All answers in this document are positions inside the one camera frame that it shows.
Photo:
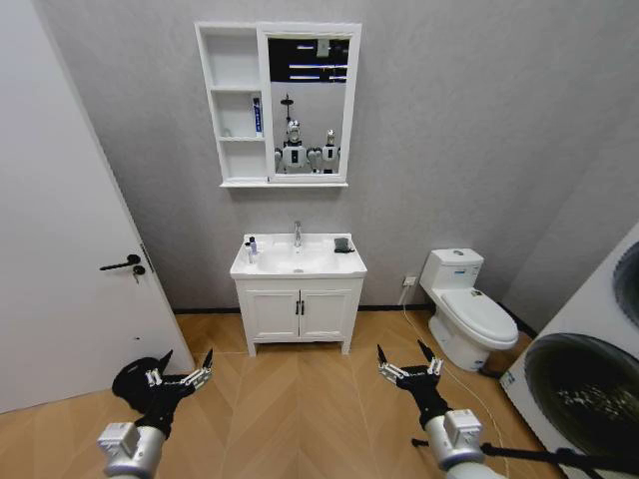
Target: wooden floor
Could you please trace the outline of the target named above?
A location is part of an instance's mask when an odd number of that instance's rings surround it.
[[[408,315],[437,350],[428,313]],[[423,363],[416,333],[400,311],[360,312],[350,355],[340,354],[337,344],[265,345],[248,358],[237,314],[178,320],[197,362],[215,349],[214,377],[180,404],[157,477],[443,477],[427,449],[410,445],[411,436],[425,436],[409,394],[376,372],[378,343],[397,365]],[[488,405],[504,444],[540,448],[495,380],[447,365]],[[484,439],[498,444],[486,411],[449,374],[440,391],[451,407],[471,408],[485,426]],[[135,418],[110,391],[2,414],[0,477],[102,477],[96,438],[108,422]],[[504,473],[503,460],[487,462]],[[562,477],[553,467],[512,459],[509,469],[513,479]]]

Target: washing machine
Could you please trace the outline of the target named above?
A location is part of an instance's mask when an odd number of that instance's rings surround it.
[[[506,371],[501,385],[549,451],[639,455],[639,224]],[[589,477],[577,469],[564,472],[570,479]],[[606,479],[637,477],[596,472]]]

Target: baseboard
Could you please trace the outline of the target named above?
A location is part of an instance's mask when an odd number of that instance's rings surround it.
[[[402,306],[398,304],[360,304],[357,308],[358,311],[401,311]],[[420,310],[433,311],[432,304],[407,304],[406,310],[408,311],[420,311]],[[173,310],[174,314],[230,314],[238,313],[240,309],[238,307],[177,307]]]
[[[238,307],[177,307],[173,314],[231,314],[240,312]]]
[[[358,311],[401,311],[403,306],[400,304],[360,304]],[[407,311],[433,310],[430,304],[407,304]]]
[[[510,309],[508,309],[506,306],[504,306],[503,303],[498,301],[497,304],[499,304],[504,309],[504,311],[506,311],[508,314],[510,314],[510,317],[512,317],[515,320],[515,323],[517,324],[517,329],[519,329],[520,331],[525,332],[526,334],[528,334],[533,339],[537,336],[537,331],[535,331],[532,327],[530,327],[528,324],[526,324],[514,312],[512,312]]]

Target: bottle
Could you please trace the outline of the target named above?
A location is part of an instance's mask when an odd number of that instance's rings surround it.
[[[251,249],[251,243],[250,242],[245,242],[244,243],[244,249],[247,252],[247,257],[249,258],[249,264],[253,264],[255,263],[254,259],[253,259],[253,250]]]
[[[257,254],[258,253],[258,244],[256,243],[256,237],[250,237],[249,238],[249,243],[251,244],[251,252],[253,254]]]
[[[256,137],[264,136],[262,131],[262,105],[260,103],[260,95],[257,93],[251,95],[251,104],[253,106],[253,116],[256,121]]]

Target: electrical outlet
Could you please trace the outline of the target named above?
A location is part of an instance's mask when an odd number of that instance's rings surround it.
[[[417,282],[417,276],[406,276],[403,279],[403,285],[402,286],[415,286],[416,282]]]

